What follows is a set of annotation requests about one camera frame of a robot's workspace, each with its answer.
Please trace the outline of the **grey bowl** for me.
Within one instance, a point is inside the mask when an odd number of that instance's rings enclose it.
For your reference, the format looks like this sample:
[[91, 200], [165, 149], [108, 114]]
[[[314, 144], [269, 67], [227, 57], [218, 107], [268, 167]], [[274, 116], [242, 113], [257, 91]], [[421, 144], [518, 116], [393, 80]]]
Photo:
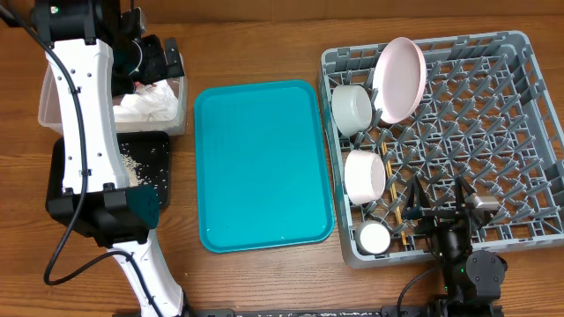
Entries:
[[339, 85], [331, 97], [331, 110], [339, 132], [353, 136], [369, 127], [372, 104], [364, 88], [357, 85]]

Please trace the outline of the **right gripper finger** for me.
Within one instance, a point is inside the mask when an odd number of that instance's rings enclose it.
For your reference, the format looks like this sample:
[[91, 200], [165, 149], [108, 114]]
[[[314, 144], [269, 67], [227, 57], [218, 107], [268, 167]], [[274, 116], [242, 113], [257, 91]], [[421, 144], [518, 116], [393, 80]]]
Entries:
[[431, 203], [419, 178], [413, 176], [408, 184], [408, 196], [401, 217], [403, 220], [418, 220], [431, 210]]
[[459, 175], [455, 178], [455, 198], [456, 210], [473, 209], [475, 207], [472, 196], [476, 193], [475, 189]]

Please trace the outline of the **white tissue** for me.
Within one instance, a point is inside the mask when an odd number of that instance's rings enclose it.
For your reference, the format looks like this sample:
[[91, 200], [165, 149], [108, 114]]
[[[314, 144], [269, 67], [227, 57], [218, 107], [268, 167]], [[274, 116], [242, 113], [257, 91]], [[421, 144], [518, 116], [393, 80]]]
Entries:
[[115, 101], [116, 122], [170, 121], [176, 117], [178, 99], [166, 80], [150, 85], [138, 85], [132, 94], [124, 94]]

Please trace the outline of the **white cup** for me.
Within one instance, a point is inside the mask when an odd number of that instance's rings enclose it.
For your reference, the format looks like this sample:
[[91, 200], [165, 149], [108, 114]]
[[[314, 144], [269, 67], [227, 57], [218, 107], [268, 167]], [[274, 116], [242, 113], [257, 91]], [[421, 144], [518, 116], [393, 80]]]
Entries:
[[391, 243], [388, 229], [374, 220], [362, 223], [355, 230], [354, 240], [361, 254], [383, 254]]

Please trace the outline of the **white rice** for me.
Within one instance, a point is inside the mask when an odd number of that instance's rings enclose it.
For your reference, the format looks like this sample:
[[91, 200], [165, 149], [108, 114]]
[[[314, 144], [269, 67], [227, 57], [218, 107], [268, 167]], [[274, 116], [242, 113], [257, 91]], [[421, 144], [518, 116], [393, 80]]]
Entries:
[[130, 186], [150, 185], [157, 192], [160, 206], [168, 204], [170, 183], [169, 143], [166, 141], [120, 143], [120, 153]]

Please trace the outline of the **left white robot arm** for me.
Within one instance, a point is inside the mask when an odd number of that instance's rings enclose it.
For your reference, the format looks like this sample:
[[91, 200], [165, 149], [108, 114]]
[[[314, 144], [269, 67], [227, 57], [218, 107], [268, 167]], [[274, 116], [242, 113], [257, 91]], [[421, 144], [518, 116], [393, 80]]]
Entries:
[[141, 315], [186, 316], [157, 238], [157, 191], [130, 184], [115, 126], [114, 97], [184, 74], [176, 40], [146, 34], [142, 20], [116, 1], [38, 1], [23, 23], [46, 54], [63, 126], [63, 177], [46, 208], [118, 262]]

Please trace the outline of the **wooden chopstick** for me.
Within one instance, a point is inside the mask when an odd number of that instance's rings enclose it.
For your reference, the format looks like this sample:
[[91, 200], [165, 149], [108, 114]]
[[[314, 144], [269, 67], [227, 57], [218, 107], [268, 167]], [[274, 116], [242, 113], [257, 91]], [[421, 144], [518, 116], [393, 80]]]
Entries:
[[[384, 156], [390, 154], [387, 148], [387, 144], [386, 143], [382, 143], [382, 153], [384, 154]], [[386, 169], [386, 173], [387, 173], [387, 180], [390, 181], [390, 195], [391, 198], [393, 200], [397, 199], [397, 189], [396, 189], [396, 185], [395, 185], [395, 181], [391, 179], [391, 177], [393, 176], [393, 171], [391, 168], [391, 163], [390, 163], [390, 158], [387, 157], [386, 163], [385, 163], [385, 169]], [[399, 205], [395, 207], [394, 209], [395, 212], [395, 216], [396, 216], [396, 221], [399, 225], [401, 225], [403, 223], [403, 220], [401, 218], [401, 210], [399, 208]], [[401, 231], [401, 240], [402, 240], [402, 244], [406, 247], [408, 246], [408, 241], [405, 237], [405, 232]]]

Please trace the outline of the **large white plate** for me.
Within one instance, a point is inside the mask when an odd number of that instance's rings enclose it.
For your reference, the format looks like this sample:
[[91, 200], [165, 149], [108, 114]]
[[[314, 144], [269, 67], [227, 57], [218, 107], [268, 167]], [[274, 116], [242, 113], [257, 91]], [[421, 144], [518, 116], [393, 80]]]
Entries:
[[405, 37], [391, 41], [375, 65], [372, 88], [377, 90], [375, 110], [388, 124], [405, 120], [422, 100], [427, 81], [427, 66], [418, 45]]

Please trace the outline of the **small pink plate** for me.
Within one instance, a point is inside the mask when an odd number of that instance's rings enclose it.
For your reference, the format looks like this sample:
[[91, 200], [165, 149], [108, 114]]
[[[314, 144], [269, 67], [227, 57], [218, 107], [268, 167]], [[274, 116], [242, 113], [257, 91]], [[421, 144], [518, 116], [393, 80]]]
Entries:
[[378, 200], [384, 193], [386, 173], [379, 155], [369, 151], [351, 151], [345, 161], [345, 189], [353, 204]]

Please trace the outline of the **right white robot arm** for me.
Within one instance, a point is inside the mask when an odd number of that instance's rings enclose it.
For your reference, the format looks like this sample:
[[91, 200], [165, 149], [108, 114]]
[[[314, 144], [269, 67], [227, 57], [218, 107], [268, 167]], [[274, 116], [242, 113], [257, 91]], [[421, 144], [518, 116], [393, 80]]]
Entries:
[[[401, 217], [416, 220], [415, 232], [425, 238], [437, 265], [416, 276], [400, 292], [398, 316], [502, 316], [494, 301], [501, 297], [507, 262], [496, 253], [475, 250], [472, 233], [487, 225], [501, 208], [489, 194], [478, 193], [464, 177], [455, 179], [455, 206], [434, 207], [417, 177], [408, 183]], [[422, 278], [440, 271], [445, 293], [424, 306], [403, 307], [407, 291]]]

